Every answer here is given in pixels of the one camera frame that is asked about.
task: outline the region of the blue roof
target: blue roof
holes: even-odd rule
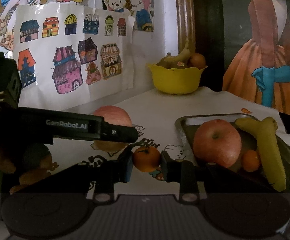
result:
[[[30,20],[22,23],[20,32],[30,30],[30,29],[38,29],[40,26],[37,23],[37,20]]]

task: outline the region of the ribbed gray surface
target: ribbed gray surface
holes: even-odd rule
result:
[[[120,196],[99,206],[77,231],[59,240],[236,240],[213,228],[193,206],[173,196]],[[267,238],[283,240],[281,236]]]

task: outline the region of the orange skirt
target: orange skirt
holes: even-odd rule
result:
[[[223,82],[223,91],[261,104],[262,92],[251,76],[253,71],[262,66],[261,47],[252,39],[237,53],[228,67]],[[275,67],[286,65],[284,49],[277,45],[275,50]],[[290,83],[275,83],[275,96],[272,107],[279,112],[290,114]]]

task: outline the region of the round black disc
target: round black disc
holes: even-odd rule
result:
[[[290,219],[290,204],[279,194],[211,194],[205,215],[214,226],[239,237],[281,233]]]
[[[8,229],[31,239],[69,233],[87,219],[88,212],[84,195],[73,193],[15,193],[2,205]]]

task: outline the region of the wooden frame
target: wooden frame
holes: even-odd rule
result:
[[[190,40],[190,50],[196,50],[195,17],[193,0],[176,0],[178,23],[178,47],[181,52],[186,39]]]

